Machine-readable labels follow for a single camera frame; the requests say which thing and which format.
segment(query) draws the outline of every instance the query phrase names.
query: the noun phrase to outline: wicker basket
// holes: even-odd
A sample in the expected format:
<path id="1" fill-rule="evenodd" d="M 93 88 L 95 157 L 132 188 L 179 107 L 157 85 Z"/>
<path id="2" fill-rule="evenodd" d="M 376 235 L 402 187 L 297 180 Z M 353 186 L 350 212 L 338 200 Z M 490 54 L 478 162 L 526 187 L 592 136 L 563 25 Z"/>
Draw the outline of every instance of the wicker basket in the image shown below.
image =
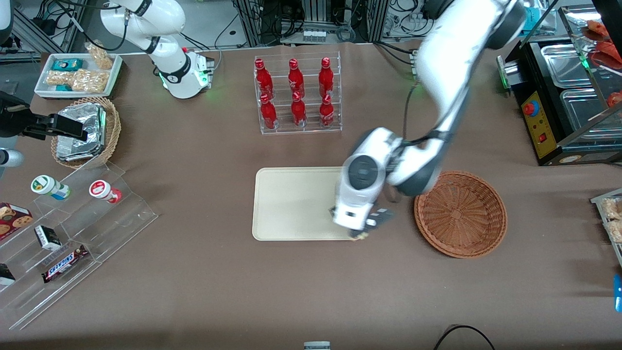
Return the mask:
<path id="1" fill-rule="evenodd" d="M 425 239 L 456 258 L 482 257 L 508 230 L 499 194 L 486 181 L 461 171 L 444 171 L 434 188 L 415 198 L 415 221 Z"/>
<path id="2" fill-rule="evenodd" d="M 121 134 L 121 120 L 119 119 L 119 113 L 116 111 L 114 104 L 105 97 L 86 97 L 77 100 L 72 103 L 72 106 L 81 105 L 82 103 L 99 103 L 106 110 L 106 145 L 104 151 L 98 156 L 103 161 L 107 161 L 112 157 L 116 144 L 119 141 L 119 134 Z M 52 138 L 52 157 L 57 163 L 67 166 L 69 168 L 78 169 L 82 164 L 86 163 L 90 159 L 80 159 L 77 161 L 65 162 L 56 157 L 56 146 L 58 145 L 58 138 L 54 136 Z"/>

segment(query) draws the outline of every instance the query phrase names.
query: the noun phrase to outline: table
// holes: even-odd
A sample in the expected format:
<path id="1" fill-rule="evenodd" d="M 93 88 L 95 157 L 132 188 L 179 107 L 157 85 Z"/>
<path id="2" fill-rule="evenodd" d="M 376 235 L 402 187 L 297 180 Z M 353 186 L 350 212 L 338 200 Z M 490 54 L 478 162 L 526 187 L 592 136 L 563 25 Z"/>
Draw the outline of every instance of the table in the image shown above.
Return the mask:
<path id="1" fill-rule="evenodd" d="M 343 62 L 343 132 L 262 136 L 252 58 L 335 49 Z M 407 198 L 380 197 L 396 217 L 360 242 L 251 235 L 259 169 L 339 166 L 364 130 L 401 131 L 411 71 L 375 46 L 227 51 L 213 89 L 190 100 L 162 88 L 147 56 L 125 57 L 114 99 L 123 131 L 112 161 L 161 216 L 25 330 L 3 328 L 1 347 L 301 349 L 326 339 L 336 350 L 431 349 L 450 324 L 463 323 L 498 349 L 620 348 L 611 287 L 618 263 L 589 201 L 621 187 L 620 169 L 536 166 L 516 102 L 496 91 L 494 58 L 505 52 L 483 57 L 444 162 L 486 179 L 508 209 L 503 243 L 475 260 L 436 252 L 417 231 Z M 35 97 L 32 109 L 50 113 L 69 103 Z M 435 107 L 417 90 L 410 111 L 415 138 L 432 126 Z M 54 162 L 49 142 L 22 138 L 17 149 L 26 161 L 6 171 L 6 201 L 33 199 L 27 186 L 36 175 L 70 172 Z M 469 332 L 457 331 L 443 347 L 485 344 Z"/>

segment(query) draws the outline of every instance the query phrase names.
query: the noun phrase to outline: green and white container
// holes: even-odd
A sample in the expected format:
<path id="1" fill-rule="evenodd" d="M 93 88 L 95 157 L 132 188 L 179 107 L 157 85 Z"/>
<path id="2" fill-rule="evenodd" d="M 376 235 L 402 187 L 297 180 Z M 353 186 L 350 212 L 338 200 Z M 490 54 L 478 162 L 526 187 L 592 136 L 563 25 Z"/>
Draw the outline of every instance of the green and white container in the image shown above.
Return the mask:
<path id="1" fill-rule="evenodd" d="M 37 176 L 34 180 L 32 180 L 30 189 L 32 189 L 32 192 L 36 194 L 51 196 L 52 198 L 58 199 L 59 201 L 62 201 L 63 199 L 69 197 L 72 192 L 69 186 L 61 184 L 60 182 L 56 181 L 52 176 L 48 175 Z"/>

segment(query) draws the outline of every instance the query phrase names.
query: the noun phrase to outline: red bottle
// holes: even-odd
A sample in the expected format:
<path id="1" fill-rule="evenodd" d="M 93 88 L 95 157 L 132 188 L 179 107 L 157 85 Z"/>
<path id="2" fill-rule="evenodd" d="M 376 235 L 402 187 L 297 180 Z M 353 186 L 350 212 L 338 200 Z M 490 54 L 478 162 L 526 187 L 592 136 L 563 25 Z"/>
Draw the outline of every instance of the red bottle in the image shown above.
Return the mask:
<path id="1" fill-rule="evenodd" d="M 320 125 L 328 128 L 333 124 L 333 114 L 335 109 L 331 103 L 330 95 L 324 96 L 320 105 Z"/>
<path id="2" fill-rule="evenodd" d="M 292 95 L 292 114 L 294 115 L 294 124 L 302 128 L 307 125 L 307 108 L 302 101 L 300 92 L 296 91 Z"/>
<path id="3" fill-rule="evenodd" d="M 262 93 L 259 99 L 261 100 L 261 117 L 264 118 L 264 125 L 271 130 L 278 128 L 279 120 L 276 118 L 276 108 L 270 102 L 268 94 Z"/>
<path id="4" fill-rule="evenodd" d="M 322 69 L 320 70 L 320 97 L 333 95 L 333 71 L 330 69 L 330 59 L 322 59 Z"/>
<path id="5" fill-rule="evenodd" d="M 259 91 L 268 95 L 268 98 L 272 100 L 274 98 L 274 84 L 272 83 L 272 76 L 270 75 L 270 72 L 268 72 L 268 69 L 266 69 L 264 60 L 256 59 L 255 68 L 257 68 L 257 82 L 259 83 Z"/>
<path id="6" fill-rule="evenodd" d="M 305 86 L 302 79 L 302 72 L 298 68 L 298 60 L 289 60 L 289 87 L 292 89 L 292 93 L 299 92 L 300 98 L 305 98 Z"/>

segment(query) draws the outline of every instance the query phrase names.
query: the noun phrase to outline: red button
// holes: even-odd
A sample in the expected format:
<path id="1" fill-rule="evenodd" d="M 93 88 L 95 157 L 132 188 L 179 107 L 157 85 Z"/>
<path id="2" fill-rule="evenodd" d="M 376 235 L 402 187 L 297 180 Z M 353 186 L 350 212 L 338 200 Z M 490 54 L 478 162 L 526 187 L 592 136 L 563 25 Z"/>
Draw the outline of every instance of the red button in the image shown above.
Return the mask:
<path id="1" fill-rule="evenodd" d="M 528 103 L 522 108 L 522 112 L 526 115 L 532 115 L 536 111 L 536 106 L 533 103 Z"/>

